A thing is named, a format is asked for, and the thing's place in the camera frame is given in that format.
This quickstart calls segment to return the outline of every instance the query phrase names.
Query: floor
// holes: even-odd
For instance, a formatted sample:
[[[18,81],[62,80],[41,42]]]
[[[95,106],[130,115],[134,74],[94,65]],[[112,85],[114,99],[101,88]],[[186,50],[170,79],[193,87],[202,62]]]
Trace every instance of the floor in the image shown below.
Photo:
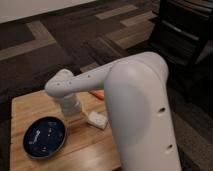
[[[0,25],[0,170],[9,170],[12,98],[42,89],[61,68],[78,75],[139,52],[154,8],[149,0],[102,0]],[[212,170],[212,117],[170,86],[168,95],[183,170]]]

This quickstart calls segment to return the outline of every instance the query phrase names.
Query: wooden tabletop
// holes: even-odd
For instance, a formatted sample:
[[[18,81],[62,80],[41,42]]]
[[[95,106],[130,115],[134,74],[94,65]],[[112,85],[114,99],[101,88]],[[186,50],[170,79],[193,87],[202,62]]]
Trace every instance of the wooden tabletop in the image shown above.
[[[106,115],[103,101],[89,93],[77,97],[86,112]],[[63,147],[49,159],[34,160],[25,153],[22,142],[27,128],[44,116],[60,118],[68,128]],[[110,171],[120,166],[118,153],[108,124],[104,131],[88,125],[82,114],[64,118],[59,105],[44,91],[13,99],[10,168],[20,171]]]

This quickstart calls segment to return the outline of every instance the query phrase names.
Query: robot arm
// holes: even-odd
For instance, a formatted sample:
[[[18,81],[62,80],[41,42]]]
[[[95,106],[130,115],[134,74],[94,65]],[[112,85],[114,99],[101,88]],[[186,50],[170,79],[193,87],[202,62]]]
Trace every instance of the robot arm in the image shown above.
[[[166,94],[167,76],[164,60],[146,52],[76,77],[65,70],[49,80],[45,90],[52,97],[63,98],[104,88],[122,169],[180,171]]]

